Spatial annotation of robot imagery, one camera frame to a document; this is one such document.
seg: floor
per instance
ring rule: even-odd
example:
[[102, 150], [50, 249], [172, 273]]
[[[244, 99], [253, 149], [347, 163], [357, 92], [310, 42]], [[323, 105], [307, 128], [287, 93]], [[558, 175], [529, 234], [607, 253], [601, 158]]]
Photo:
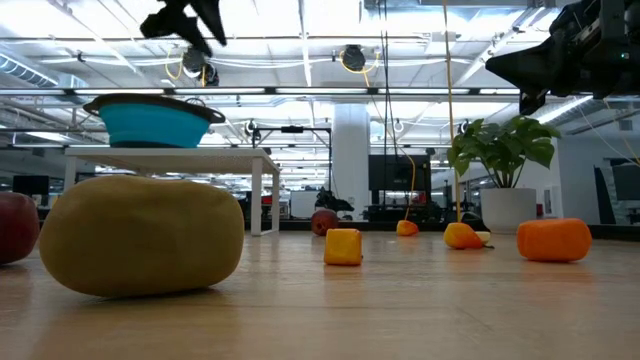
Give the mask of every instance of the floor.
[[247, 238], [208, 290], [103, 300], [58, 285], [37, 252], [0, 267], [0, 359], [632, 359], [640, 244], [576, 264], [447, 249], [440, 234], [364, 234], [364, 264], [327, 267], [306, 232]]

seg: table leg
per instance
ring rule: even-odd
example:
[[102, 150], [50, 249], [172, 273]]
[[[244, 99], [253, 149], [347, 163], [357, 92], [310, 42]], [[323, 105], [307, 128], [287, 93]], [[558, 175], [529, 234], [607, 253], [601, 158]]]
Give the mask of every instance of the table leg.
[[251, 235], [262, 235], [262, 158], [251, 166]]
[[76, 183], [76, 164], [75, 156], [67, 157], [67, 167], [64, 171], [64, 191], [69, 190]]
[[280, 173], [273, 173], [271, 194], [271, 231], [280, 230]]

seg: desk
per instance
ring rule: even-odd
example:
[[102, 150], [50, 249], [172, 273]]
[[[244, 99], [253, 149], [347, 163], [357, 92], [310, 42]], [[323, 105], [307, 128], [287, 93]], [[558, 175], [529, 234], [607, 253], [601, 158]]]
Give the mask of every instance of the desk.
[[[278, 214], [280, 169], [262, 149], [127, 149], [108, 147], [72, 147], [66, 150], [64, 179], [66, 191], [75, 184], [76, 161], [135, 171], [140, 175], [154, 173], [251, 174], [251, 235], [261, 236], [262, 174], [273, 175], [273, 214]], [[278, 231], [280, 217], [272, 217], [271, 231]]]

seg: potted plant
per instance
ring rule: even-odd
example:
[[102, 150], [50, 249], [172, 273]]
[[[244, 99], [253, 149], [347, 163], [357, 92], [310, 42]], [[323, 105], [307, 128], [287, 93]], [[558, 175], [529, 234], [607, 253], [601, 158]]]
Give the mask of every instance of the potted plant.
[[523, 221], [535, 220], [536, 190], [515, 187], [527, 160], [549, 168], [554, 137], [560, 133], [553, 127], [516, 116], [502, 125], [476, 120], [453, 139], [447, 153], [450, 166], [462, 176], [472, 161], [479, 161], [496, 186], [480, 195], [482, 218], [491, 231], [513, 234]]

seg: orange cube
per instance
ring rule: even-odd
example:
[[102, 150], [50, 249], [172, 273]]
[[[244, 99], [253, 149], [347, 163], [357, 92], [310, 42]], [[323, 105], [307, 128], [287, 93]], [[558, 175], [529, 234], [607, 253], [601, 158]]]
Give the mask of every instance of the orange cube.
[[527, 221], [518, 227], [520, 255], [532, 261], [577, 261], [590, 248], [591, 232], [579, 219]]
[[330, 229], [324, 247], [327, 265], [362, 264], [362, 234], [356, 229]]

